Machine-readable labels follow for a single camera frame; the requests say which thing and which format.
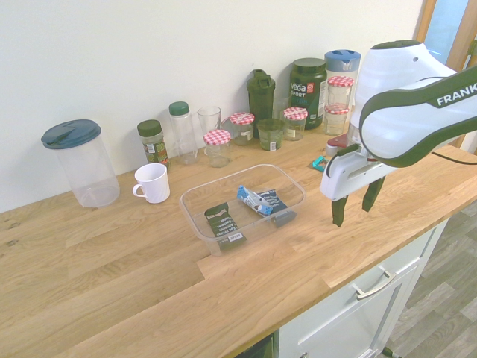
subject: red checkered lid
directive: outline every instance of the red checkered lid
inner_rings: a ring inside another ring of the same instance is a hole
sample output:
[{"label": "red checkered lid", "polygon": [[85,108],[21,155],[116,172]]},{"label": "red checkered lid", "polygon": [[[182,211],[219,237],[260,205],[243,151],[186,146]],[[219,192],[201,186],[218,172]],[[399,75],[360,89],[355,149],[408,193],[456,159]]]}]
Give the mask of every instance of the red checkered lid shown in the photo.
[{"label": "red checkered lid", "polygon": [[230,133],[224,129],[213,129],[203,136],[203,141],[208,145],[220,145],[230,142]]},{"label": "red checkered lid", "polygon": [[350,109],[347,108],[342,103],[334,103],[334,104],[330,104],[328,106],[325,106],[325,111],[327,113],[331,113],[331,114],[345,114],[345,113],[348,113],[350,111]]},{"label": "red checkered lid", "polygon": [[255,116],[248,112],[238,112],[230,116],[230,121],[234,125],[249,125],[254,119]]},{"label": "red checkered lid", "polygon": [[308,117],[308,111],[306,108],[290,107],[283,111],[283,115],[290,121],[301,121]]},{"label": "red checkered lid", "polygon": [[355,80],[347,76],[333,76],[328,79],[328,84],[335,87],[351,87],[354,83]]}]

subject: floor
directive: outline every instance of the floor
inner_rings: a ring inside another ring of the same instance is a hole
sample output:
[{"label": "floor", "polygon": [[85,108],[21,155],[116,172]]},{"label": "floor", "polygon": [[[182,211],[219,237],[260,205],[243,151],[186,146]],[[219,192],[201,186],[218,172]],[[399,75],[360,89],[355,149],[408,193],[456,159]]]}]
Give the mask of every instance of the floor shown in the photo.
[{"label": "floor", "polygon": [[402,358],[477,358],[477,201],[449,220],[387,346]]}]

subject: wooden countertop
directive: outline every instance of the wooden countertop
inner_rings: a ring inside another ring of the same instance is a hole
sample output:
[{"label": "wooden countertop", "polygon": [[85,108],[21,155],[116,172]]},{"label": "wooden countertop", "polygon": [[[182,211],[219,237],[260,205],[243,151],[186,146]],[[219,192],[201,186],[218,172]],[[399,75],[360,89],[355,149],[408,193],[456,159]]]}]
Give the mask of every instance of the wooden countertop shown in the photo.
[{"label": "wooden countertop", "polygon": [[[477,167],[429,155],[388,175],[369,213],[364,189],[351,195],[337,228],[308,167],[328,139],[318,128],[275,152],[233,146],[222,169],[173,160],[162,204],[134,197],[129,172],[103,209],[68,192],[0,214],[0,357],[234,357],[476,199]],[[259,163],[305,189],[307,224],[209,256],[180,196]]]}]

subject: cable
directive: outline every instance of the cable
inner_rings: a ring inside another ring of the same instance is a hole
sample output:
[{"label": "cable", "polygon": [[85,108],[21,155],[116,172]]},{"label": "cable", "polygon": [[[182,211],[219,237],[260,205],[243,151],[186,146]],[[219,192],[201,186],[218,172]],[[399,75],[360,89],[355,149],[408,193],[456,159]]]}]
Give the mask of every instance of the cable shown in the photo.
[{"label": "cable", "polygon": [[454,158],[447,157],[445,155],[436,153],[435,151],[432,152],[433,155],[437,155],[438,157],[450,160],[451,162],[458,163],[458,164],[465,164],[466,166],[477,166],[477,162],[463,162],[462,160],[457,160]]},{"label": "cable", "polygon": [[335,154],[333,158],[329,161],[328,165],[326,166],[326,175],[328,175],[328,178],[331,178],[329,176],[329,168],[331,168],[331,163],[333,163],[333,160],[335,160],[336,157],[342,157],[345,154],[351,153],[352,151],[357,151],[360,148],[359,144],[352,144],[348,145],[346,148],[340,149],[338,153]]},{"label": "cable", "polygon": [[402,358],[401,356],[398,356],[397,354],[395,354],[391,349],[389,349],[388,347],[385,347],[385,349],[382,350],[381,352],[384,356],[387,356],[387,357],[392,357],[392,358]]}]

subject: green lid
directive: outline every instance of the green lid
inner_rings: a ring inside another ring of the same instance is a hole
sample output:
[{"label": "green lid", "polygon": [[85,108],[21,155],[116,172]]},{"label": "green lid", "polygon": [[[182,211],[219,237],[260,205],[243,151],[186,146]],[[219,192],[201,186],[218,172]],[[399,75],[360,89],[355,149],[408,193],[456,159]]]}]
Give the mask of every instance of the green lid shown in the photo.
[{"label": "green lid", "polygon": [[162,132],[161,124],[156,119],[149,119],[137,125],[137,131],[140,136],[148,137],[155,136]]},{"label": "green lid", "polygon": [[293,62],[293,70],[302,73],[322,72],[325,68],[326,62],[320,58],[300,58]]},{"label": "green lid", "polygon": [[48,129],[41,140],[46,148],[67,149],[88,143],[100,133],[101,128],[96,122],[90,119],[76,119]]},{"label": "green lid", "polygon": [[263,69],[254,69],[253,77],[247,81],[247,90],[248,92],[273,93],[275,80]]},{"label": "green lid", "polygon": [[392,41],[389,43],[378,43],[377,45],[373,46],[372,50],[387,50],[389,48],[402,48],[402,47],[410,47],[420,45],[421,43],[416,40],[398,40]]},{"label": "green lid", "polygon": [[174,102],[169,105],[169,113],[172,116],[183,116],[189,112],[189,105],[187,102]]}]

